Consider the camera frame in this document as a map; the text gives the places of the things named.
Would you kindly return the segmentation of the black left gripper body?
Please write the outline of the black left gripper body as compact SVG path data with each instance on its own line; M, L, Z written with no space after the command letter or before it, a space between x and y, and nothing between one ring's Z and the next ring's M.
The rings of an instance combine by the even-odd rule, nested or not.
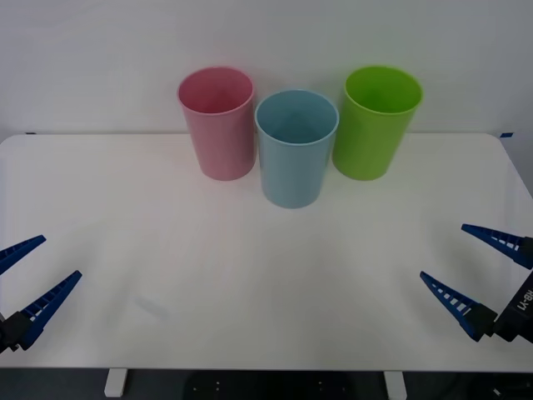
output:
M1 352L17 350L17 315L1 321Z

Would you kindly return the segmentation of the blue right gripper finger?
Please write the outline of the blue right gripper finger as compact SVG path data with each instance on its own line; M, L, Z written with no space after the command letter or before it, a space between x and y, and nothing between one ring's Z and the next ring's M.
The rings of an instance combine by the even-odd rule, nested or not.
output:
M421 271L420 278L471 339L479 342L483 336L491 337L494 334L496 312L446 286L426 272Z
M461 230L480 239L518 265L526 269L532 269L531 237L520 237L488 227L470 224L463 224Z

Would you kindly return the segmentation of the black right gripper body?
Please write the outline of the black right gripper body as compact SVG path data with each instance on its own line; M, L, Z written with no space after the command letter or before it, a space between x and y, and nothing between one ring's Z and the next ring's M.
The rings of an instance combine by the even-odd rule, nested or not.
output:
M496 319L493 331L507 342L522 337L532 342L532 276L529 276Z

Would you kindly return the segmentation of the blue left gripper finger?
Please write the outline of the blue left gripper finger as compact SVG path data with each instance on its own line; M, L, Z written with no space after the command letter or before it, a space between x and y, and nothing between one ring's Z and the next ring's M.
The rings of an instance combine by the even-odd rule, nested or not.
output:
M46 242L43 235L32 237L11 247L3 249L0 253L0 274L3 275L31 251Z
M81 278L79 271L73 272L34 302L13 314L17 315L17 349L26 351L36 342Z

